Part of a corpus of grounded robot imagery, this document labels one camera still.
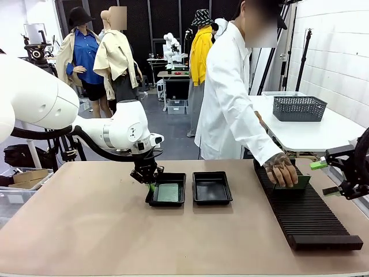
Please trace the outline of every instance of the plastic basket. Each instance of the plastic basket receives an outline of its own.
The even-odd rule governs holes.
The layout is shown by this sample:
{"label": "plastic basket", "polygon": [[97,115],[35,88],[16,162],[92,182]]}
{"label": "plastic basket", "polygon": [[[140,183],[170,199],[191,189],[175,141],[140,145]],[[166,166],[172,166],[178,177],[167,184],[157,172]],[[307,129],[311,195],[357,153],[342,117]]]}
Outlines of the plastic basket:
{"label": "plastic basket", "polygon": [[280,121],[320,122],[327,103],[312,96],[274,97],[273,114]]}

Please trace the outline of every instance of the white lab coat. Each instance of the white lab coat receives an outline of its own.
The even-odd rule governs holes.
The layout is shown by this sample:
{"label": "white lab coat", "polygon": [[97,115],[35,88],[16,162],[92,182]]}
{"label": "white lab coat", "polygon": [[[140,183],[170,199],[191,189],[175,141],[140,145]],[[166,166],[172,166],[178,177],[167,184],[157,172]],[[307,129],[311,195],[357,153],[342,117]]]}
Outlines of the white lab coat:
{"label": "white lab coat", "polygon": [[195,137],[205,160],[241,159],[243,145],[260,164],[281,152],[260,125],[248,96],[250,54],[233,23],[209,51]]}

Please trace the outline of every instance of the brick wall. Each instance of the brick wall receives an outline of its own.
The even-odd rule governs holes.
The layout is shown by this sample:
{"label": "brick wall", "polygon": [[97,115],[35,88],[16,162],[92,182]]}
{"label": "brick wall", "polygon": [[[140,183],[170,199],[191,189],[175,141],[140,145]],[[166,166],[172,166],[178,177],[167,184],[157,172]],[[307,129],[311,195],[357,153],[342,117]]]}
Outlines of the brick wall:
{"label": "brick wall", "polygon": [[304,0],[299,4],[288,90],[294,91],[306,29],[312,28],[300,91],[369,127],[369,1]]}

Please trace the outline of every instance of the desk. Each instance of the desk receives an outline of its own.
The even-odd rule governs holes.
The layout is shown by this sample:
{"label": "desk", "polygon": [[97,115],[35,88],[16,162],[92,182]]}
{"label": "desk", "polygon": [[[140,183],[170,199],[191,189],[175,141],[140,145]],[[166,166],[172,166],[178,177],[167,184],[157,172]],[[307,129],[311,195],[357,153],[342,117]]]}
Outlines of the desk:
{"label": "desk", "polygon": [[149,58],[147,59],[147,61],[149,62],[150,66],[151,66],[151,71],[152,71],[152,87],[154,88],[156,85],[155,82],[155,72],[154,72],[154,66],[155,64],[159,63],[162,64],[163,66],[166,65],[168,62],[164,59],[155,59],[155,58]]}
{"label": "desk", "polygon": [[[333,183],[323,171],[311,171],[309,163],[297,160],[321,194],[322,188]],[[145,204],[148,188],[129,176],[132,163],[64,164],[0,230],[0,272],[54,276],[368,274],[369,220],[353,202],[324,198],[346,229],[363,240],[361,251],[294,252],[252,160],[162,161],[160,165],[166,172],[187,174],[182,208]],[[197,171],[225,171],[232,204],[193,205],[192,173]]]}
{"label": "desk", "polygon": [[[176,75],[174,74],[175,72],[181,72],[181,75]],[[164,82],[164,108],[163,111],[167,111],[167,92],[166,92],[166,87],[165,87],[165,81],[166,80],[170,80],[170,79],[176,79],[179,77],[188,77],[189,81],[190,81],[190,75],[186,74],[188,73],[188,71],[172,71],[172,74],[168,74],[167,71],[161,71],[159,72],[159,74],[157,75],[159,78],[163,79]]]}
{"label": "desk", "polygon": [[269,132],[285,150],[325,152],[360,137],[365,128],[326,108],[321,122],[281,122],[273,115],[272,96],[251,96]]}

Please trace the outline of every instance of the black slotted rack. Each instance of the black slotted rack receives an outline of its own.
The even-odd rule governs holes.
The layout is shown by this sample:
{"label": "black slotted rack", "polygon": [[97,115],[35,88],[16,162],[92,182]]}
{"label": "black slotted rack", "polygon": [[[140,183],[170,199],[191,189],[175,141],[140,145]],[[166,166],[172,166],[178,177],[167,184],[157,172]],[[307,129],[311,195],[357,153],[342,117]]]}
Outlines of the black slotted rack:
{"label": "black slotted rack", "polygon": [[254,167],[286,240],[294,250],[360,250],[363,241],[350,235],[308,184],[305,190],[275,191],[264,167]]}

